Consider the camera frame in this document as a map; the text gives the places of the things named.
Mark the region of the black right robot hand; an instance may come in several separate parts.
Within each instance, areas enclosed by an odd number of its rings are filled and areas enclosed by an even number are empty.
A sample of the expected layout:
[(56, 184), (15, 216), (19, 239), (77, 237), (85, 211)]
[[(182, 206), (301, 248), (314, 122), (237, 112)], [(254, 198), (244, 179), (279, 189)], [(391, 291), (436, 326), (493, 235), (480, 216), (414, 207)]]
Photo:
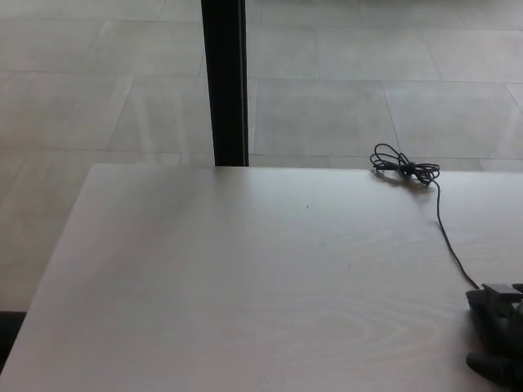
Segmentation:
[(522, 285), (483, 284), (466, 297), (484, 348), (467, 355), (467, 366), (495, 385), (521, 391)]

